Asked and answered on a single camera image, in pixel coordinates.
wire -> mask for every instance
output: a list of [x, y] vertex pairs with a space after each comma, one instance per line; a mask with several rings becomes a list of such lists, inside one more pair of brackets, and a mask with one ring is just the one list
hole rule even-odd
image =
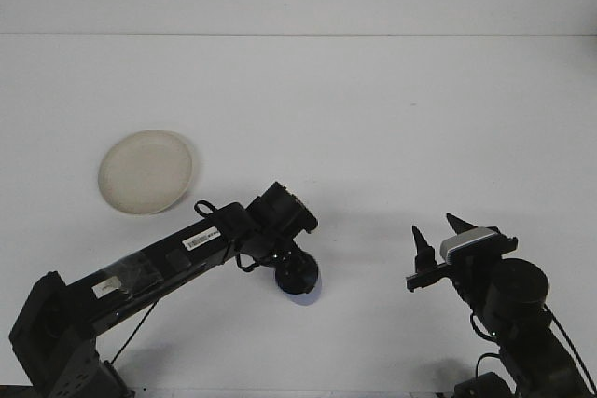
[[127, 348], [127, 346], [129, 345], [129, 343], [132, 341], [132, 338], [134, 337], [134, 335], [136, 335], [137, 332], [139, 331], [139, 328], [141, 328], [141, 325], [143, 325], [143, 323], [146, 321], [147, 317], [149, 317], [149, 314], [151, 313], [151, 311], [153, 311], [153, 308], [155, 308], [156, 305], [158, 305], [158, 302], [159, 302], [159, 300], [157, 302], [154, 302], [154, 304], [151, 306], [151, 308], [146, 312], [146, 315], [143, 316], [143, 319], [141, 319], [141, 321], [139, 322], [139, 324], [137, 325], [137, 327], [132, 331], [132, 334], [129, 336], [129, 338], [127, 339], [127, 341], [120, 348], [120, 350], [118, 350], [118, 353], [116, 353], [116, 355], [114, 356], [114, 358], [112, 358], [111, 364], [113, 364], [114, 361], [118, 358], [118, 356], [120, 356], [120, 354], [124, 351], [124, 349]]
[[479, 358], [477, 359], [477, 365], [475, 365], [475, 380], [477, 380], [479, 378], [479, 364], [481, 363], [482, 360], [484, 360], [485, 358], [495, 358], [495, 359], [500, 359], [500, 355], [497, 353], [485, 353], [485, 354], [481, 354], [479, 356]]
[[572, 343], [572, 340], [570, 340], [570, 337], [568, 337], [568, 335], [564, 331], [562, 325], [560, 324], [560, 322], [558, 321], [558, 319], [556, 319], [556, 316], [553, 314], [553, 312], [551, 311], [551, 309], [549, 309], [549, 307], [547, 305], [545, 305], [545, 304], [543, 305], [543, 308], [545, 308], [545, 311], [548, 312], [549, 317], [551, 317], [551, 319], [553, 320], [553, 322], [556, 324], [556, 326], [560, 330], [560, 333], [562, 333], [563, 338], [566, 339], [566, 342], [568, 343], [568, 345], [570, 346], [570, 349], [574, 353], [574, 355], [576, 357], [576, 360], [578, 361], [578, 364], [580, 365], [580, 368], [582, 368], [582, 371], [585, 372], [585, 376], [587, 377], [587, 380], [589, 381], [589, 384], [590, 384], [591, 388], [593, 389], [593, 394], [597, 395], [597, 388], [595, 388], [595, 383], [593, 382], [593, 378], [590, 377], [589, 370], [587, 369], [587, 366], [585, 365], [585, 363], [580, 358], [580, 354], [578, 354], [578, 351], [576, 350], [575, 344]]
[[475, 330], [475, 333], [477, 333], [477, 336], [479, 336], [481, 339], [485, 339], [488, 340], [490, 342], [495, 342], [495, 339], [489, 335], [486, 335], [485, 333], [483, 333], [479, 327], [477, 326], [477, 324], [475, 323], [475, 319], [473, 319], [475, 317], [475, 313], [471, 312], [470, 313], [470, 324], [473, 327], [473, 330]]

white plate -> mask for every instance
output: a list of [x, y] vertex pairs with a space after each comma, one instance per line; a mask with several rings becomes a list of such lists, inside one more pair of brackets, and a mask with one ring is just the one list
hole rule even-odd
[[143, 130], [108, 151], [98, 184], [104, 199], [115, 209], [150, 214], [177, 202], [192, 177], [192, 152], [180, 136], [164, 130]]

black cylinder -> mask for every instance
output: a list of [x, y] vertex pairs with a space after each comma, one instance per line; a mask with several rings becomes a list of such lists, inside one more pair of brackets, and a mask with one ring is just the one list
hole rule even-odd
[[483, 323], [499, 333], [513, 321], [539, 315], [548, 291], [548, 277], [533, 263], [519, 258], [501, 260], [490, 275]]

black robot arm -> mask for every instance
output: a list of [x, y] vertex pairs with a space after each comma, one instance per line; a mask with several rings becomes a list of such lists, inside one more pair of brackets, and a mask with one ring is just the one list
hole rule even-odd
[[[478, 334], [499, 346], [499, 359], [524, 398], [591, 398], [576, 364], [550, 330], [553, 315], [545, 306], [548, 278], [537, 266], [502, 255], [517, 247], [497, 227], [477, 227], [448, 214], [456, 236], [441, 243], [444, 263], [413, 227], [417, 256], [407, 277], [414, 291], [449, 278], [472, 309]], [[475, 326], [476, 316], [487, 335]], [[507, 398], [512, 393], [503, 379], [489, 373], [455, 387], [458, 397]]]
[[[308, 293], [318, 278], [314, 259], [294, 238], [317, 220], [275, 183], [246, 209], [234, 202], [195, 206], [204, 218], [116, 263], [66, 285], [57, 272], [29, 294], [10, 341], [40, 398], [132, 396], [113, 366], [101, 363], [95, 338], [141, 309], [233, 257], [245, 271], [275, 268], [289, 294]], [[241, 254], [253, 258], [248, 268]]]

label sticker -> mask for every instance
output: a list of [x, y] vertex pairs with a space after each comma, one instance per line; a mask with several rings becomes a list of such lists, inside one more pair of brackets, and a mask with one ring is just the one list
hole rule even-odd
[[93, 286], [93, 292], [97, 298], [102, 298], [104, 295], [110, 294], [112, 291], [117, 291], [122, 287], [120, 279], [114, 275], [107, 280]]
[[222, 236], [220, 231], [215, 227], [210, 227], [207, 230], [203, 230], [202, 233], [198, 233], [194, 237], [190, 237], [183, 241], [183, 244], [187, 248], [187, 250], [192, 251], [193, 249], [198, 248], [202, 244], [205, 244], [207, 241], [211, 241], [217, 237]]

